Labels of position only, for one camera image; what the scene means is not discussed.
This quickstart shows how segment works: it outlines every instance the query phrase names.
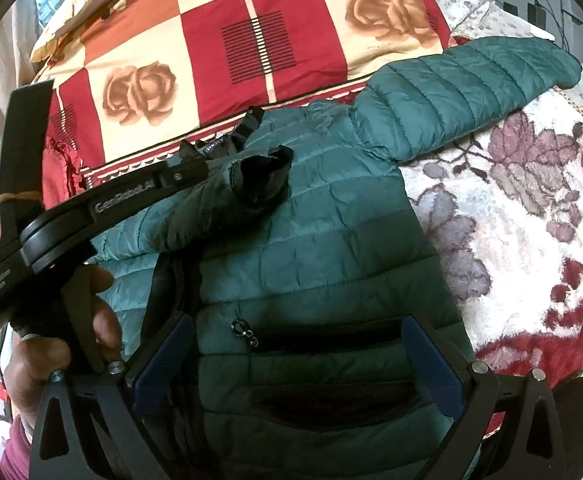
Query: silver bolt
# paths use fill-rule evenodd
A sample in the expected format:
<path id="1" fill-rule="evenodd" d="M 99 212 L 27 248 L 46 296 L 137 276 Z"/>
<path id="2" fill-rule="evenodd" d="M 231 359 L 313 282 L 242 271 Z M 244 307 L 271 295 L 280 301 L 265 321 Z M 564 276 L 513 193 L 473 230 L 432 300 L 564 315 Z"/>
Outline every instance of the silver bolt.
<path id="1" fill-rule="evenodd" d="M 536 379 L 537 381 L 544 381 L 545 380 L 545 372 L 543 372 L 540 368 L 534 368 L 531 371 L 531 374 L 533 375 L 533 378 Z"/>
<path id="2" fill-rule="evenodd" d="M 64 378 L 65 378 L 65 370 L 61 370 L 61 369 L 52 371 L 51 375 L 49 376 L 49 380 L 52 383 L 59 383 Z"/>
<path id="3" fill-rule="evenodd" d="M 482 361 L 474 361 L 471 364 L 471 369 L 475 371 L 477 374 L 484 375 L 489 371 L 489 366 Z"/>
<path id="4" fill-rule="evenodd" d="M 107 370 L 111 375 L 119 374 L 124 369 L 125 364 L 123 361 L 114 361 L 113 363 L 110 363 L 110 365 L 107 367 Z"/>

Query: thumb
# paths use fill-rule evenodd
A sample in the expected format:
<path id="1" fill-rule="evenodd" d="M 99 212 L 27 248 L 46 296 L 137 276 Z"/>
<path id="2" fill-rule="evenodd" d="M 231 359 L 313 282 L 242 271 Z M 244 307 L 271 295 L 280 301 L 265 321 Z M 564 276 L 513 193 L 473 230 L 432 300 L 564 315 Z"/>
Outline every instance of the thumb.
<path id="1" fill-rule="evenodd" d="M 4 384 L 22 417 L 34 426 L 47 378 L 53 370 L 66 370 L 71 362 L 69 346 L 62 340 L 34 337 L 15 347 Z"/>

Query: brown rose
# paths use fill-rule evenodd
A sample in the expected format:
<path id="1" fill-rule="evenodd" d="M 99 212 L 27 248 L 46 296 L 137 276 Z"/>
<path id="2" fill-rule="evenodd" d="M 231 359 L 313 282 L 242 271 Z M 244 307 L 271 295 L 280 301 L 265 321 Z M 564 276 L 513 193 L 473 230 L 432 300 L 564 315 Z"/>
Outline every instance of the brown rose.
<path id="1" fill-rule="evenodd" d="M 423 0 L 349 0 L 345 21 L 354 32 L 379 41 L 432 47 L 439 40 Z"/>
<path id="2" fill-rule="evenodd" d="M 174 73 L 158 61 L 142 68 L 115 68 L 104 84 L 102 109 L 120 126 L 136 124 L 141 117 L 158 126 L 174 111 L 176 89 Z"/>

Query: bed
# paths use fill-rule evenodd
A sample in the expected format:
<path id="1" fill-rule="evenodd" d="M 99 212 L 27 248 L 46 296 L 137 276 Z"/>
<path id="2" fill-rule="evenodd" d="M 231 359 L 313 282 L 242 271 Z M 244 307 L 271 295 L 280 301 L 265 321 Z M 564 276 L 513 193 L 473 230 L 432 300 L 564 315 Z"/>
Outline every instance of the bed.
<path id="1" fill-rule="evenodd" d="M 46 205 L 219 136 L 250 105 L 347 103 L 389 61 L 533 35 L 495 0 L 65 0 L 31 57 L 55 88 Z M 401 169 L 478 357 L 552 384 L 580 374 L 583 77 Z"/>

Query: checkered blanket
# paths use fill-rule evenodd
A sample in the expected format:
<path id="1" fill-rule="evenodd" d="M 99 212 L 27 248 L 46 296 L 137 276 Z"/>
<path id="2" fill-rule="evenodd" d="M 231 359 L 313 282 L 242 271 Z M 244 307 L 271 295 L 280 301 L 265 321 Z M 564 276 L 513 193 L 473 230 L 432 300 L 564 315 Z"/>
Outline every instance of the checkered blanket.
<path id="1" fill-rule="evenodd" d="M 56 89 L 49 137 L 96 185 L 251 105 L 347 98 L 384 64 L 448 45 L 434 0 L 111 0 L 38 79 Z"/>

